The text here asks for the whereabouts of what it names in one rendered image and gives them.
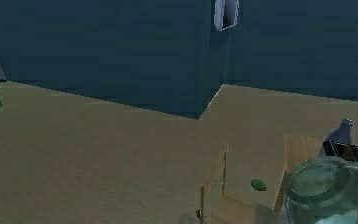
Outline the small green round object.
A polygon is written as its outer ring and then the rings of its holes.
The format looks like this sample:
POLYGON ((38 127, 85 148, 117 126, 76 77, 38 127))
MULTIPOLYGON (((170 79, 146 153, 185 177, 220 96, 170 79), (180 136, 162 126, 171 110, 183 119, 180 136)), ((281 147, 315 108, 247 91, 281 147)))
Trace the small green round object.
POLYGON ((260 179, 253 179, 251 181, 251 187, 256 191, 266 191, 267 190, 266 184, 260 179))

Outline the grey blue bottle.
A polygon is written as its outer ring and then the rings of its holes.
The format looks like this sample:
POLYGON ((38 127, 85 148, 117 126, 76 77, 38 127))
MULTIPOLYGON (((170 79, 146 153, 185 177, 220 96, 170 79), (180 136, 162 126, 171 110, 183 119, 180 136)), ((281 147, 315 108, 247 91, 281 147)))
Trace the grey blue bottle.
POLYGON ((324 139, 318 156, 319 157, 335 156, 336 152, 333 149, 334 142, 351 144, 352 143, 351 129, 353 125, 354 122, 351 119, 348 118, 343 119, 340 125, 335 130, 330 132, 328 136, 324 139))

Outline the green glass bowl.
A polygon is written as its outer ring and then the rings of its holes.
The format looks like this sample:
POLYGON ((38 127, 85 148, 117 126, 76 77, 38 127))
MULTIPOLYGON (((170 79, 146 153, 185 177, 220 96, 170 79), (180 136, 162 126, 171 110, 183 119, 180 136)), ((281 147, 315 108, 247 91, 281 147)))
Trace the green glass bowl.
POLYGON ((358 164, 307 160, 285 178, 282 224, 358 224, 358 164))

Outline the dark patterned box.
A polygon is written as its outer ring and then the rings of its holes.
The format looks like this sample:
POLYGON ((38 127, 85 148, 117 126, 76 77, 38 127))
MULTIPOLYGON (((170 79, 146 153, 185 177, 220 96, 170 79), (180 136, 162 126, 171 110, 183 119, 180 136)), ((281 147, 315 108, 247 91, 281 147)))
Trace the dark patterned box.
POLYGON ((326 141, 323 143, 323 148, 327 156, 335 156, 358 163, 358 145, 326 141))

